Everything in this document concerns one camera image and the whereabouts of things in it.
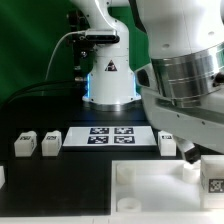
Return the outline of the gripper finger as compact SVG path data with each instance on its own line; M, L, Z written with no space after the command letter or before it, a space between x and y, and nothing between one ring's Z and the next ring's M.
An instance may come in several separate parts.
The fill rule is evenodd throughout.
M194 143L179 137L175 138L175 142L185 161L194 164L200 159L200 151Z

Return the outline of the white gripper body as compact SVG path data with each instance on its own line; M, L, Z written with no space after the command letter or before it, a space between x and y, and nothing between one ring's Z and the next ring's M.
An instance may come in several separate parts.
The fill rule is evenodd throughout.
M182 139L224 154L224 89L201 98L201 105L179 108L150 88L141 90L150 124Z

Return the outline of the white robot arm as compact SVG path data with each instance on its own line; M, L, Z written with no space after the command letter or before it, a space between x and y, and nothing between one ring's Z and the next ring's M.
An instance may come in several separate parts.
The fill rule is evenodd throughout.
M71 0L90 27L83 33L95 60L84 102L121 110L141 101L150 124L173 134L183 158L199 147L224 153L224 23L222 0ZM150 61L129 66L129 31L108 10L130 6L149 40Z

